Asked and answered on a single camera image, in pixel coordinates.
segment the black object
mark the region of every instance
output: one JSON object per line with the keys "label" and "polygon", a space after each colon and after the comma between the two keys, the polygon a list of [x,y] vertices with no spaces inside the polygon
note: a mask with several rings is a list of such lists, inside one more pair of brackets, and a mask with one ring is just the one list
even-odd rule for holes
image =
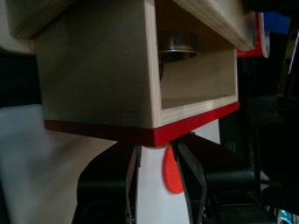
{"label": "black object", "polygon": [[298,0],[243,0],[253,11],[275,11],[286,16],[297,15],[299,12]]}
{"label": "black object", "polygon": [[135,223],[138,153],[138,146],[117,143],[90,162],[73,224]]}
{"label": "black object", "polygon": [[0,52],[0,108],[42,103],[37,58]]}
{"label": "black object", "polygon": [[0,179],[0,223],[3,223],[3,224],[11,223],[10,214],[7,211],[6,195],[5,195],[2,179]]}
{"label": "black object", "polygon": [[205,223],[274,223],[258,199],[255,173],[242,157],[194,134],[178,143],[203,168],[209,187]]}

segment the wooden box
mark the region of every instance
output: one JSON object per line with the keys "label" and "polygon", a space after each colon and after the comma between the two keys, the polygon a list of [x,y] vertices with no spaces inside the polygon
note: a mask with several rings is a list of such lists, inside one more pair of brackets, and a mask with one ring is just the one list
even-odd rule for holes
{"label": "wooden box", "polygon": [[[78,1],[39,32],[37,56],[50,130],[159,146],[238,109],[235,46],[254,47],[253,17],[245,19],[239,1],[223,1],[235,3],[242,31],[239,20],[226,21],[215,5],[207,4],[206,10],[201,5],[203,14],[210,10],[219,19],[210,24],[210,13],[199,19],[202,12],[190,13],[191,6],[181,3],[195,1],[177,2]],[[199,48],[197,57],[165,64],[162,80],[161,31],[197,33]]]}

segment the white surface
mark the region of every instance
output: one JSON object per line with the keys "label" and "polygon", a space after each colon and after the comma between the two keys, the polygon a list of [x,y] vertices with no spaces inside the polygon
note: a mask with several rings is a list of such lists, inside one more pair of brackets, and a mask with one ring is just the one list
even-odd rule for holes
{"label": "white surface", "polygon": [[[79,175],[115,142],[49,131],[41,105],[0,108],[0,176],[13,224],[71,224]],[[219,141],[218,121],[197,134]],[[138,224],[187,224],[183,193],[165,188],[165,151],[143,148]]]}
{"label": "white surface", "polygon": [[10,53],[34,54],[34,41],[30,39],[14,38],[10,35],[6,0],[0,0],[0,48]]}
{"label": "white surface", "polygon": [[38,105],[0,108],[0,176],[13,224],[71,224],[79,175],[114,142],[45,130]]}
{"label": "white surface", "polygon": [[[221,142],[219,121],[195,130],[197,135],[215,143]],[[185,193],[173,194],[165,187],[163,160],[165,148],[154,150],[143,147],[142,166],[138,180],[138,224],[189,224],[189,211]]]}

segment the red plastic piece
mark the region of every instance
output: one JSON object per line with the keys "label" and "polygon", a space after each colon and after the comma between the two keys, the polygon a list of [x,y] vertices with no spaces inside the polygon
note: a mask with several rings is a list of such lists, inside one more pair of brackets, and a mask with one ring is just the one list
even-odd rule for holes
{"label": "red plastic piece", "polygon": [[174,159],[174,149],[169,146],[163,157],[163,182],[171,193],[183,192],[183,181],[179,172],[179,166]]}

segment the metal object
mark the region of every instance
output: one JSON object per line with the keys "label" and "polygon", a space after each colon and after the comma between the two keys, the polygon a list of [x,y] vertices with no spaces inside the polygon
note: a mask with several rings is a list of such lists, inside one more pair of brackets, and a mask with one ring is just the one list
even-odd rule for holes
{"label": "metal object", "polygon": [[197,50],[198,36],[187,31],[158,32],[159,61],[171,63],[199,54]]}

